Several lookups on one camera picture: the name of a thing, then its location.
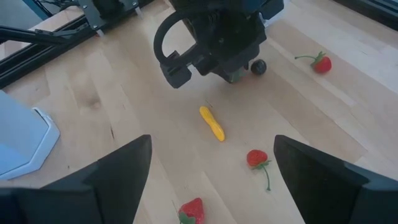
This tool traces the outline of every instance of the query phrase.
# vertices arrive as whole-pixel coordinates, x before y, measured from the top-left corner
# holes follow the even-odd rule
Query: red strawberry
[[[268,163],[270,162],[270,161],[268,161],[268,155],[261,150],[253,149],[246,156],[246,160],[247,160],[249,166],[251,166],[253,169],[264,169],[265,170],[265,172],[267,174],[267,180],[268,180],[267,190],[271,190],[271,188],[269,187],[269,176],[268,176],[268,172],[266,169],[266,165],[268,165]]]
[[[326,72],[329,72],[331,70],[331,60],[329,57],[325,57],[326,53],[319,52],[317,57],[312,57],[312,56],[299,56],[295,57],[294,59],[302,58],[302,57],[308,57],[312,58],[315,61],[311,64],[312,69],[319,73],[319,74],[324,74]]]
[[[178,211],[178,217],[182,224],[203,224],[205,221],[205,211],[201,198],[183,204]]]

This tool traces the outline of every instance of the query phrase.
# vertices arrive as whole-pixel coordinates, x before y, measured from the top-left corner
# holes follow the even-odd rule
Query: strawberry stem
[[[268,180],[268,187],[267,187],[267,190],[268,190],[268,191],[271,191],[271,188],[269,187],[269,175],[268,175],[267,169],[266,169],[266,167],[265,167],[264,165],[261,165],[261,167],[264,169],[264,171],[265,171],[266,174],[267,174],[267,180]]]
[[[308,57],[308,58],[312,58],[314,60],[316,60],[316,57],[312,57],[312,56],[308,56],[308,55],[304,55],[304,56],[299,56],[299,57],[294,57],[294,59],[298,59],[298,58],[302,58],[302,57]]]

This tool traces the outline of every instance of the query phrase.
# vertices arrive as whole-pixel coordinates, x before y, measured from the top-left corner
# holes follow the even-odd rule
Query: white plastic object
[[[40,169],[59,136],[49,115],[26,108],[0,90],[0,179]]]

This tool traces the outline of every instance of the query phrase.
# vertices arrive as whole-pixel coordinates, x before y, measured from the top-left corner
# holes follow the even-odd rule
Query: yellow plastic banana
[[[206,123],[210,126],[211,130],[213,131],[214,135],[217,137],[218,140],[221,142],[225,140],[224,131],[221,126],[217,123],[214,116],[211,114],[209,108],[206,106],[201,106],[199,108],[199,112],[202,118],[206,121]]]

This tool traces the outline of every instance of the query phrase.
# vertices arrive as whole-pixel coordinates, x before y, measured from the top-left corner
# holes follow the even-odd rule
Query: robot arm
[[[239,71],[259,54],[267,39],[264,21],[284,8],[283,0],[170,0],[175,12],[163,21],[154,39],[155,56],[167,81],[179,88],[191,78],[188,65],[201,75],[210,72],[235,82]],[[166,57],[162,44],[167,31],[182,20],[196,44],[180,55]]]

